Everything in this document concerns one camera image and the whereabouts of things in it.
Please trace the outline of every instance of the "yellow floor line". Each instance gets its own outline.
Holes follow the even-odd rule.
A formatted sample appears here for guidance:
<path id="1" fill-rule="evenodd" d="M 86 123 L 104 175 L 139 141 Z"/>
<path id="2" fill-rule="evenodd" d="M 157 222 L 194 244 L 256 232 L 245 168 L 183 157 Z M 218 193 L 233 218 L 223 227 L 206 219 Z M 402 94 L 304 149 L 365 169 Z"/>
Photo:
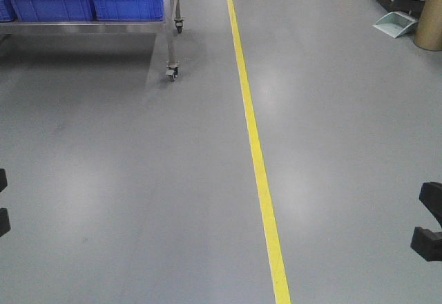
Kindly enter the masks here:
<path id="1" fill-rule="evenodd" d="M 262 155 L 258 127 L 256 125 L 255 111 L 251 98 L 249 77 L 247 74 L 246 61 L 242 51 L 240 30 L 236 17 L 235 5 L 233 0 L 227 0 L 232 26 L 233 42 L 235 44 L 236 61 L 240 73 L 240 83 L 242 99 L 246 113 L 247 128 L 249 131 L 249 141 L 251 154 L 253 158 L 253 167 L 255 169 L 256 184 L 258 186 L 258 195 L 260 199 L 262 223 L 264 225 L 265 238 L 267 241 L 267 251 L 271 269 L 271 278 L 273 281 L 273 291 L 277 304 L 291 304 L 289 285 L 285 274 L 284 260 L 282 259 L 281 245 L 278 235 L 278 226 L 276 224 L 275 212 L 271 201 L 269 181 L 265 170 L 264 156 Z"/>

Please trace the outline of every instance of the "black plastic bracket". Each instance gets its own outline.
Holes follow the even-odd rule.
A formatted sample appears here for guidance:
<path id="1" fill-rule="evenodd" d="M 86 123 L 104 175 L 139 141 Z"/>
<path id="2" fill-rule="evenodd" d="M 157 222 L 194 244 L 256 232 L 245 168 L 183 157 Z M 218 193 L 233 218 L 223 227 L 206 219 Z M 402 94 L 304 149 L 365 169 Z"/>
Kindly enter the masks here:
<path id="1" fill-rule="evenodd" d="M 442 184 L 437 182 L 422 184 L 419 200 L 442 227 Z M 426 261 L 442 261 L 442 232 L 433 233 L 428 229 L 416 227 L 411 247 Z"/>
<path id="2" fill-rule="evenodd" d="M 6 180 L 6 172 L 3 168 L 0 168 L 0 192 L 2 192 L 8 186 Z"/>
<path id="3" fill-rule="evenodd" d="M 6 180 L 6 172 L 3 168 L 0 168 L 0 192 L 2 192 L 8 186 Z M 9 216 L 7 209 L 0 209 L 0 237 L 11 230 L 9 223 Z"/>
<path id="4" fill-rule="evenodd" d="M 11 230 L 7 209 L 0 209 L 0 237 Z"/>

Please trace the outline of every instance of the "epoxy floor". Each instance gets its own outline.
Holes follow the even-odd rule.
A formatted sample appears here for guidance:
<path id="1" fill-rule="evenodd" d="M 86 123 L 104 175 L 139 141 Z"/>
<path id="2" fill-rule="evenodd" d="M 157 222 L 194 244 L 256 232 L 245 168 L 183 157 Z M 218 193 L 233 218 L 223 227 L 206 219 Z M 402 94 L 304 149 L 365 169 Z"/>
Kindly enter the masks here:
<path id="1" fill-rule="evenodd" d="M 293 303 L 438 303 L 442 53 L 375 0 L 235 0 Z M 274 303 L 226 0 L 162 36 L 0 46 L 2 303 Z"/>

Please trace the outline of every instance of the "metal cart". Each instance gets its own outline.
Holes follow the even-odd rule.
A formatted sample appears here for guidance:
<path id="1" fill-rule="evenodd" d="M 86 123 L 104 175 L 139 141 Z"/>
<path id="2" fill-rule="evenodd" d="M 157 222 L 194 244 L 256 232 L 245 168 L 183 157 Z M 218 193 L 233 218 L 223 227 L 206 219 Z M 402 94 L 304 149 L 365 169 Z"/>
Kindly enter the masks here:
<path id="1" fill-rule="evenodd" d="M 175 54 L 173 29 L 181 33 L 184 17 L 181 16 L 180 0 L 164 0 L 162 21 L 92 21 L 92 22 L 2 22 L 3 35 L 67 35 L 72 33 L 161 33 L 166 35 L 169 60 L 166 75 L 174 81 L 180 62 Z"/>

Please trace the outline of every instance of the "cardboard tube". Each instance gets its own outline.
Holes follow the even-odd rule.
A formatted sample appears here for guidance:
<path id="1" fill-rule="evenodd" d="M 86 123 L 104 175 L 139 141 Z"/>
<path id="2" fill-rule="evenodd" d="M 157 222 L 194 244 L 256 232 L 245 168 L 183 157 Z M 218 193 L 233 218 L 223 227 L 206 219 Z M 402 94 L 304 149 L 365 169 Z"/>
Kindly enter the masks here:
<path id="1" fill-rule="evenodd" d="M 427 0 L 414 37 L 426 50 L 442 50 L 442 0 Z"/>

